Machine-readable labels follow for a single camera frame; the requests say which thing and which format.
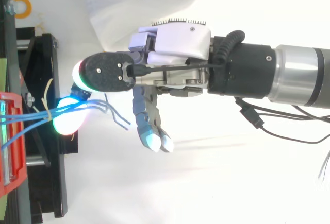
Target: blue light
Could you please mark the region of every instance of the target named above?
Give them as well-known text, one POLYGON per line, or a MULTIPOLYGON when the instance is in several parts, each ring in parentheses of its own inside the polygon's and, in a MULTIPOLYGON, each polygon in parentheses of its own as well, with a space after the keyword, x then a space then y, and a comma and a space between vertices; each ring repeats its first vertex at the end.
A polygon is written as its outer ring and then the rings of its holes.
MULTIPOLYGON (((66 97, 60 100, 58 103, 57 107, 65 107, 70 104, 76 104, 79 103, 80 101, 74 97, 66 97)), ((87 107, 87 104, 82 104, 81 106, 77 108, 85 108, 87 107)), ((79 127, 83 124, 87 114, 88 114, 88 109, 77 111, 77 112, 70 112, 70 113, 64 113, 58 117, 55 117, 53 119, 53 126, 55 130, 62 134, 62 135, 70 135, 76 132, 79 127)))

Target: black metal frame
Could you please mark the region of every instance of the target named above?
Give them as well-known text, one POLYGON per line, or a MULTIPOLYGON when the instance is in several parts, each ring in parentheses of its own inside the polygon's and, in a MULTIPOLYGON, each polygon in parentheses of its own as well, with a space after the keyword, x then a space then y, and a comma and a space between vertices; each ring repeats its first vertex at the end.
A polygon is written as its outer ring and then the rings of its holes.
MULTIPOLYGON (((34 28, 15 29, 14 16, 4 8, 8 0, 0 0, 0 57, 7 58, 7 91, 23 97, 23 112, 34 112, 27 104, 27 93, 35 98, 34 106, 44 110, 41 98, 48 81, 48 107, 59 100, 58 66, 55 38, 51 34, 35 37, 34 28), (17 40, 30 40, 27 50, 17 51, 17 40)), ((44 124, 25 135, 26 155, 39 155, 44 165, 27 168, 28 184, 8 195, 5 223, 42 223, 42 213, 54 212, 63 217, 67 210, 64 154, 78 152, 78 135, 62 136, 52 123, 44 124)))

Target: black connector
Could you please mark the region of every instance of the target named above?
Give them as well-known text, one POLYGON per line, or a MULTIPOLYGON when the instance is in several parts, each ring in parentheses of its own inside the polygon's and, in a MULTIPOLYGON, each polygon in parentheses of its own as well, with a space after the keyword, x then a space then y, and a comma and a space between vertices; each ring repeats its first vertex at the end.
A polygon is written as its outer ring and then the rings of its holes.
POLYGON ((149 74, 150 67, 145 66, 144 64, 131 64, 127 66, 127 76, 128 77, 137 77, 145 76, 149 74))
POLYGON ((240 111, 242 115, 249 121, 256 129, 262 128, 264 121, 260 118, 259 114, 252 107, 243 107, 240 111))

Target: wire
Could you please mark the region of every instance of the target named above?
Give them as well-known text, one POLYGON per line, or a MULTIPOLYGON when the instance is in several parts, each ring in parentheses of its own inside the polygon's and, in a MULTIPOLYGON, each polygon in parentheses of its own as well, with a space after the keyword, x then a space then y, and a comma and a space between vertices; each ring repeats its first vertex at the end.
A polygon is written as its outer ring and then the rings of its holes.
POLYGON ((329 135, 325 136, 324 138, 320 139, 319 141, 309 142, 309 141, 303 141, 303 140, 299 140, 299 139, 289 138, 289 137, 282 136, 282 135, 277 135, 277 134, 274 134, 274 133, 266 130, 264 127, 261 127, 261 130, 263 130, 265 133, 267 133, 269 135, 272 135, 274 137, 277 137, 277 138, 281 138, 281 139, 285 139, 285 140, 290 140, 290 141, 294 141, 294 142, 298 142, 298 143, 305 143, 305 144, 318 144, 318 143, 323 142, 328 137, 330 137, 330 134, 329 134, 329 135))
POLYGON ((325 167, 324 167, 323 181, 324 181, 324 178, 325 178, 326 168, 328 167, 328 162, 329 162, 329 158, 326 160, 326 164, 325 164, 325 167))
POLYGON ((109 108, 110 103, 109 103, 109 101, 108 101, 108 95, 107 95, 106 93, 104 93, 104 97, 105 97, 105 101, 106 101, 106 103, 107 103, 107 105, 106 105, 106 111, 108 111, 108 110, 110 109, 110 111, 111 111, 111 113, 112 113, 113 121, 114 121, 117 125, 119 125, 120 127, 122 127, 123 129, 128 130, 125 126, 123 126, 120 122, 117 121, 113 109, 112 109, 112 108, 109 108))
MULTIPOLYGON (((68 110, 65 110, 63 112, 55 112, 52 115, 52 119, 54 119, 55 117, 58 117, 58 116, 60 116, 62 114, 65 114, 65 113, 78 112, 78 111, 82 111, 82 110, 86 110, 86 109, 99 109, 100 111, 106 113, 106 111, 103 110, 101 107, 90 106, 90 107, 84 107, 84 108, 79 108, 79 109, 68 109, 68 110)), ((0 125, 9 125, 9 124, 18 123, 18 122, 25 122, 25 121, 30 121, 30 120, 38 120, 38 119, 43 119, 45 117, 47 118, 48 115, 40 115, 40 116, 36 116, 36 117, 27 117, 27 118, 16 118, 16 119, 12 119, 12 120, 8 120, 8 121, 0 122, 0 125)))
POLYGON ((33 125, 30 125, 29 127, 25 128, 21 132, 17 133, 15 136, 13 136, 11 139, 9 139, 6 143, 1 145, 1 150, 4 150, 5 148, 7 148, 10 144, 12 144, 16 139, 18 139, 20 136, 24 135, 26 132, 28 132, 34 128, 37 128, 40 125, 46 124, 46 123, 48 123, 48 119, 45 119, 45 120, 39 121, 33 125))
POLYGON ((293 114, 293 113, 288 113, 288 112, 281 112, 281 111, 276 111, 273 109, 268 109, 268 108, 264 108, 264 107, 259 107, 253 104, 250 104, 246 101, 244 101, 242 98, 239 97, 235 97, 236 103, 239 106, 249 106, 252 107, 253 109, 259 110, 259 111, 264 111, 264 112, 270 112, 270 113, 274 113, 274 114, 278 114, 278 115, 282 115, 282 116, 288 116, 288 117, 295 117, 295 118, 301 118, 303 120, 313 120, 314 118, 308 117, 308 116, 304 116, 304 115, 297 115, 297 114, 293 114))
POLYGON ((324 122, 327 122, 327 123, 330 123, 330 120, 329 119, 326 119, 324 117, 316 117, 306 111, 304 111, 303 109, 301 109, 300 107, 297 107, 297 106, 293 106, 294 108, 296 108, 298 111, 300 111, 301 113, 305 114, 306 116, 312 118, 312 119, 315 119, 315 120, 319 120, 319 121, 324 121, 324 122))
POLYGON ((258 114, 259 114, 259 116, 279 117, 279 118, 286 118, 286 119, 297 120, 297 121, 308 121, 303 118, 288 117, 288 116, 277 115, 277 114, 269 114, 269 113, 258 113, 258 114))
MULTIPOLYGON (((116 120, 116 115, 121 118, 123 121, 125 121, 126 123, 128 123, 130 125, 130 122, 127 121, 125 118, 123 118, 118 111, 109 103, 106 103, 105 101, 102 100, 90 100, 90 101, 82 101, 76 104, 71 104, 71 105, 67 105, 65 107, 62 108, 54 108, 54 109, 50 109, 49 112, 53 113, 53 115, 51 116, 51 118, 55 118, 57 116, 60 116, 62 114, 65 113, 69 113, 69 112, 76 112, 76 111, 82 111, 82 110, 86 110, 86 109, 99 109, 100 111, 102 111, 103 113, 107 113, 106 110, 104 110, 102 107, 108 107, 111 110, 112 113, 112 117, 113 120, 115 121, 116 124, 118 124, 119 126, 121 126, 122 128, 124 128, 125 130, 128 130, 124 125, 120 124, 117 120, 116 120), (77 107, 83 105, 84 103, 89 103, 89 104, 96 104, 99 106, 88 106, 88 107, 84 107, 84 108, 78 108, 77 107)), ((48 123, 50 121, 49 119, 49 115, 47 111, 43 111, 43 112, 39 112, 39 113, 34 113, 33 115, 31 114, 22 114, 22 115, 0 115, 0 118, 12 118, 12 120, 7 120, 4 122, 0 122, 0 125, 7 125, 7 124, 12 124, 12 123, 17 123, 17 122, 23 122, 23 121, 27 121, 27 120, 35 120, 35 119, 42 119, 48 117, 47 119, 44 119, 42 121, 39 121, 33 125, 28 126, 27 128, 25 128, 24 130, 22 130, 21 132, 19 132, 18 134, 16 134, 15 136, 13 136, 10 140, 8 140, 6 143, 4 143, 1 146, 1 150, 7 148, 10 144, 12 144, 16 139, 18 139, 20 136, 24 135, 26 132, 30 131, 31 129, 37 128, 40 125, 43 125, 45 123, 48 123)))
POLYGON ((320 169, 320 172, 319 172, 319 178, 320 178, 321 175, 322 175, 323 169, 324 169, 324 176, 325 176, 325 170, 326 170, 325 167, 326 167, 326 165, 327 165, 329 159, 330 159, 330 151, 328 152, 328 154, 326 155, 326 157, 325 157, 325 159, 324 159, 324 161, 323 161, 323 164, 322 164, 321 169, 320 169))
POLYGON ((187 66, 172 66, 172 67, 155 67, 155 68, 148 68, 147 71, 151 72, 164 72, 164 71, 182 71, 182 70, 193 70, 199 68, 220 68, 223 65, 217 64, 189 64, 187 66))

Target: orange ring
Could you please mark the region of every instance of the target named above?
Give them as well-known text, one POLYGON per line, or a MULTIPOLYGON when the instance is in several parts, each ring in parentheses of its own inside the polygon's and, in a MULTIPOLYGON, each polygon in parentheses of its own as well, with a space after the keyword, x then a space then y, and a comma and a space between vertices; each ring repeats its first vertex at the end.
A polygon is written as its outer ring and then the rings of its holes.
POLYGON ((27 18, 31 14, 31 11, 32 11, 32 5, 31 5, 30 1, 29 0, 15 0, 15 1, 22 1, 23 3, 25 3, 25 6, 26 6, 25 11, 21 14, 16 14, 15 18, 17 18, 17 19, 27 18))

